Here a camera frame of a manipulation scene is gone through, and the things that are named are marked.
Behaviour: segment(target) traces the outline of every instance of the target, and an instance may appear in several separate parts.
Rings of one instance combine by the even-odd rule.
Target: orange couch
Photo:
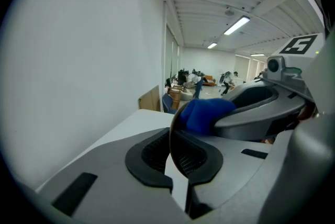
[[[204,81],[204,85],[210,85],[210,86],[214,86],[214,85],[215,85],[216,80],[213,79],[213,76],[205,75],[205,78],[208,80],[208,83],[206,83],[206,82]]]

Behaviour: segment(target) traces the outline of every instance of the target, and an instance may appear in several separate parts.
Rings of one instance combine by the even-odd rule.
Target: desk
[[[84,150],[81,154],[79,154],[66,166],[68,166],[69,164],[71,164],[84,154],[86,154],[91,149],[100,146],[102,144],[106,144],[123,138],[128,138],[150,130],[170,127],[173,116],[174,115],[172,114],[161,113],[158,111],[140,109],[135,113],[133,113],[132,115],[130,115],[123,122],[118,124],[110,132],[108,132],[100,139],[98,139],[94,144],[92,144],[90,147]],[[175,199],[177,204],[184,210],[188,179],[185,178],[175,167],[171,159],[171,155],[169,155],[166,161],[165,175],[172,178],[173,180],[172,197]],[[48,180],[44,182],[40,187],[38,187],[36,191],[39,192],[44,186],[44,184],[46,184],[47,182]]]

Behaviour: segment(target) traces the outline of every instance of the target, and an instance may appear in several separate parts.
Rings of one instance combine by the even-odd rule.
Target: white ceiling
[[[318,27],[295,0],[166,0],[186,47],[273,53],[290,37],[317,33]],[[233,15],[226,15],[230,10]],[[223,33],[241,16],[250,22],[226,36]]]

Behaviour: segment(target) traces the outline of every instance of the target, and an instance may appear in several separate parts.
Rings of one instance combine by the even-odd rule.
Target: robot
[[[314,102],[302,76],[322,46],[322,34],[308,35],[275,52],[262,79],[225,96],[237,109],[213,122],[213,136],[181,129],[181,108],[170,128],[101,145],[38,195],[23,190],[59,223],[286,222],[335,161],[332,115],[288,128]],[[274,144],[252,142],[273,136]],[[164,175],[169,154],[188,178],[185,211]]]

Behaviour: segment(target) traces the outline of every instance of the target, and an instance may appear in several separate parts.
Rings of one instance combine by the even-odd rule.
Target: blue chair
[[[162,103],[163,103],[163,110],[165,113],[175,114],[177,112],[177,109],[171,108],[173,99],[170,95],[164,94],[164,96],[162,97]]]

